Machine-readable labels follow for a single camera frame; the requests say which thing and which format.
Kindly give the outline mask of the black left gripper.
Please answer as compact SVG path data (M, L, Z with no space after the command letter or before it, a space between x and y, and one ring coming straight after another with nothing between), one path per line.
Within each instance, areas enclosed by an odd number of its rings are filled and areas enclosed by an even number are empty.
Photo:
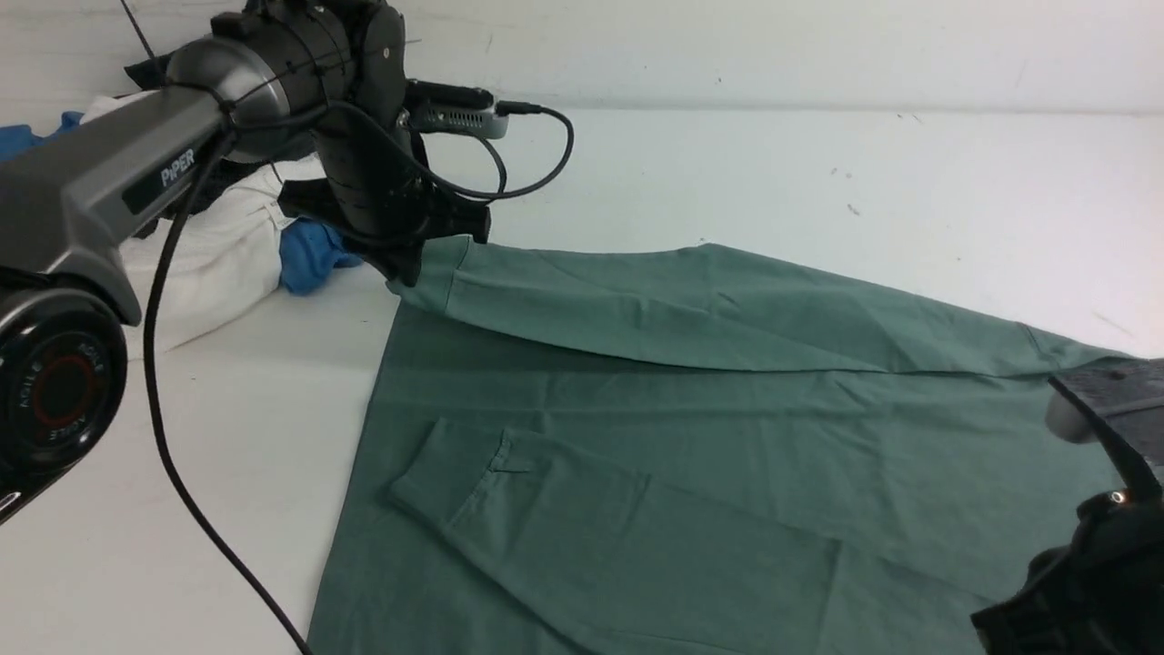
M335 228L386 282L414 287L431 238L489 241L488 202L436 194L399 127L405 22L384 1L311 1L336 42L321 59L322 116L311 124L324 178L288 181L281 207Z

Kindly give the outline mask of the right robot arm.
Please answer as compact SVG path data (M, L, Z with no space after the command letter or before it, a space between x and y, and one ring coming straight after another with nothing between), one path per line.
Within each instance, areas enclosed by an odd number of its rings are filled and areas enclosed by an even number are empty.
M1163 510L1126 490L1077 508L1069 546L1039 551L1010 600L971 615L987 654L1161 654Z

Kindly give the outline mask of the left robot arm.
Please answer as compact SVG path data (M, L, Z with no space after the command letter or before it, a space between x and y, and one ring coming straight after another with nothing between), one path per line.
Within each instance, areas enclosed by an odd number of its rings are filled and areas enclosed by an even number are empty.
M141 302L119 249L189 211L221 161L304 136L321 181L288 202L413 285L424 244L487 242L489 208L443 188L405 131L405 21L383 1L275 1L213 17L166 86L3 162L3 519L95 447L125 394Z

